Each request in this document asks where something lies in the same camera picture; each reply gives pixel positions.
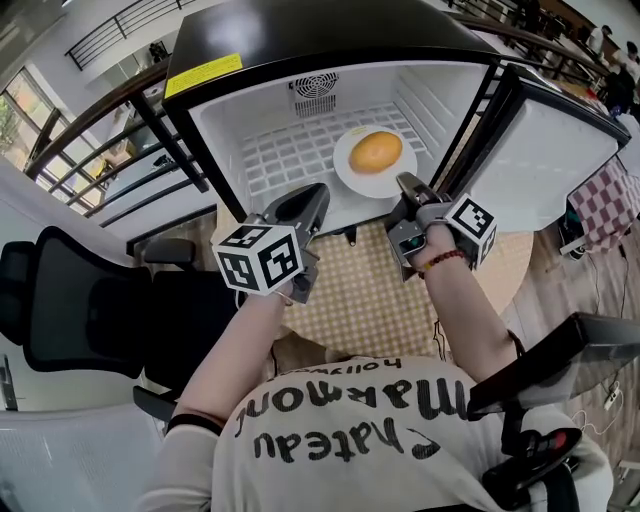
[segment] fridge vent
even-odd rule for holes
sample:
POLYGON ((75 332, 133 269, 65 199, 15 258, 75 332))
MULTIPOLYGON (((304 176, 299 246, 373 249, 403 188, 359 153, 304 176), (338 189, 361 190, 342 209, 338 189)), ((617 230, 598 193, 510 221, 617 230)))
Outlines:
POLYGON ((336 96, 329 93, 338 78, 338 73, 325 73, 289 82, 289 90, 293 91, 296 115, 306 118, 333 112, 336 108, 336 96))
POLYGON ((299 78, 293 84, 295 91, 303 98, 322 98, 333 89, 338 81, 338 73, 325 73, 324 75, 299 78))
POLYGON ((329 96, 313 100, 296 101, 294 106, 298 117, 310 117, 318 114, 326 114, 335 110, 336 95, 330 94, 329 96))

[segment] chair backrest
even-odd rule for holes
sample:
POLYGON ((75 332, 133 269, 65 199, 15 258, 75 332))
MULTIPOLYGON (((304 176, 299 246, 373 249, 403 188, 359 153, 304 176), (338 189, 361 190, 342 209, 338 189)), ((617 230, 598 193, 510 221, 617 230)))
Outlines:
POLYGON ((31 368, 140 374, 151 291, 146 268, 104 260, 48 227, 36 243, 28 281, 24 355, 31 368))
POLYGON ((9 242, 0 255, 0 332, 22 345, 26 332, 29 262, 35 251, 32 242, 9 242))

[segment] black office chair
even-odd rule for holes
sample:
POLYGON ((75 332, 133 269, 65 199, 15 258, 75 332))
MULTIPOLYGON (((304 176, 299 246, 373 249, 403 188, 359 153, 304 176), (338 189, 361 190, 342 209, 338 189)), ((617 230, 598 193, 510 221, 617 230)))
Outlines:
POLYGON ((22 345, 21 328, 26 314, 27 269, 34 245, 9 242, 0 255, 0 332, 22 345))
MULTIPOLYGON (((193 269, 194 255, 190 241, 162 240, 149 246, 145 261, 193 269)), ((0 262, 0 331, 23 346, 31 368, 131 378, 144 368, 171 391, 136 386, 134 402, 165 421, 236 312, 218 272, 157 272, 152 280, 148 269, 104 260, 56 227, 43 230, 35 245, 7 244, 0 262)))

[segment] chair armrest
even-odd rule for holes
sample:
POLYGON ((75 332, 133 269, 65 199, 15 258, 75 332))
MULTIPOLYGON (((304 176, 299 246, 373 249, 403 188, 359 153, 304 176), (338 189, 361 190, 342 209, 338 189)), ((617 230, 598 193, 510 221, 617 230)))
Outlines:
POLYGON ((169 423, 176 408, 175 393, 173 391, 157 395, 153 391, 140 386, 133 387, 133 403, 148 415, 166 423, 169 423))
POLYGON ((144 251, 145 263, 191 265, 196 256, 196 244, 182 238, 162 238, 151 242, 144 251))

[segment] tablecloth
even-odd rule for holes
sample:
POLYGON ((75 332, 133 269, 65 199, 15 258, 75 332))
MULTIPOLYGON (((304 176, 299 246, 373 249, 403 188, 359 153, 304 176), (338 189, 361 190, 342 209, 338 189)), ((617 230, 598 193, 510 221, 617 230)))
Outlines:
MULTIPOLYGON (((213 243, 236 221, 218 207, 213 243)), ((476 278, 498 313, 520 287, 531 256, 532 233, 498 234, 476 278)), ((343 235, 316 238, 310 250, 320 256, 319 276, 306 305, 285 310, 283 323, 303 338, 351 355, 436 356, 437 315, 424 281, 402 283, 382 222, 358 226, 351 247, 343 235)))
POLYGON ((572 192, 569 202, 580 217, 586 250, 606 252, 640 213, 640 178, 614 157, 572 192))

